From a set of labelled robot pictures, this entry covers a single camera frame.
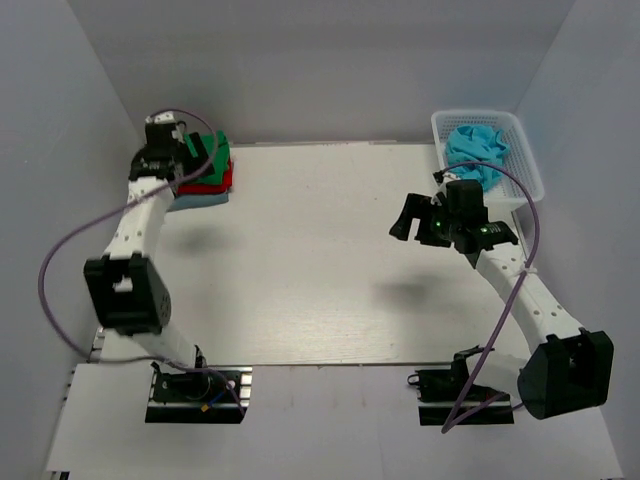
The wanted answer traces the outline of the green t-shirt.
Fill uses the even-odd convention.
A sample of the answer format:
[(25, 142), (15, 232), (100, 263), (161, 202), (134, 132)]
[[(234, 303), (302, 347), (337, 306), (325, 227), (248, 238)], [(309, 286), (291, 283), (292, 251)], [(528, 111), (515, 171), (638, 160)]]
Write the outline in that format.
[(195, 165), (196, 170), (213, 151), (214, 139), (217, 139), (217, 149), (212, 164), (203, 176), (195, 180), (197, 184), (221, 186), (226, 172), (230, 169), (230, 146), (223, 130), (217, 130), (216, 136), (201, 135), (199, 133), (187, 134), (185, 142)]

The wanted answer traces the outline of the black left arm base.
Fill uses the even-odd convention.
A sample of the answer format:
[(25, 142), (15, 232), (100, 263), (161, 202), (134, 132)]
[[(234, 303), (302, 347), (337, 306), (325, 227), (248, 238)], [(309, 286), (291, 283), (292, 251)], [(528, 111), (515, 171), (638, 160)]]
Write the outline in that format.
[(249, 408), (252, 367), (214, 374), (169, 374), (155, 369), (146, 407), (147, 424), (240, 424)]

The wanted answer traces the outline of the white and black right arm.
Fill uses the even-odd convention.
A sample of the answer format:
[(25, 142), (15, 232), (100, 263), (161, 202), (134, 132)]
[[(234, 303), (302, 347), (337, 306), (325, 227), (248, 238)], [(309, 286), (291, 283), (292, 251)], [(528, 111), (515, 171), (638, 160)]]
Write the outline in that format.
[(560, 305), (524, 256), (515, 232), (503, 221), (490, 221), (481, 194), (460, 182), (434, 197), (410, 193), (389, 233), (406, 241), (413, 224), (416, 241), (454, 248), (492, 286), (504, 303), (497, 329), (513, 318), (530, 352), (526, 359), (497, 353), (494, 331), (485, 344), (455, 353), (444, 372), (417, 372), (422, 400), (451, 402), (445, 427), (505, 397), (517, 398), (539, 420), (607, 401), (611, 338), (586, 329)]

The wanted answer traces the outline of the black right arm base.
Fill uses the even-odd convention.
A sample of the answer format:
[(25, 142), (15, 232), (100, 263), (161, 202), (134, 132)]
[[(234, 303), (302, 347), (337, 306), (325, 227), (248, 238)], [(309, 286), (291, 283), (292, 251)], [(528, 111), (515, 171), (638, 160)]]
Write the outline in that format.
[[(430, 368), (415, 370), (407, 377), (407, 384), (417, 390), (420, 425), (442, 427), (464, 382), (457, 385), (451, 368), (445, 364), (436, 364)], [(502, 394), (485, 409), (461, 421), (460, 425), (512, 425), (513, 423), (511, 398), (508, 394)]]

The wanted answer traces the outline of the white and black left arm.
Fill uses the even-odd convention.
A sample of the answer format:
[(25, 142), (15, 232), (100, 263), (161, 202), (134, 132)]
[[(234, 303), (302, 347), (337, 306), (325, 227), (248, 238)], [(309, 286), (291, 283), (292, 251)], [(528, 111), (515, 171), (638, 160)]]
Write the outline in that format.
[(211, 387), (200, 348), (170, 323), (172, 301), (154, 264), (165, 216), (175, 201), (172, 182), (193, 173), (207, 159), (200, 142), (197, 153), (182, 141), (165, 146), (147, 142), (135, 155), (128, 179), (128, 197), (116, 231), (104, 253), (83, 267), (100, 325), (140, 346), (169, 373), (178, 373), (177, 387), (199, 399)]

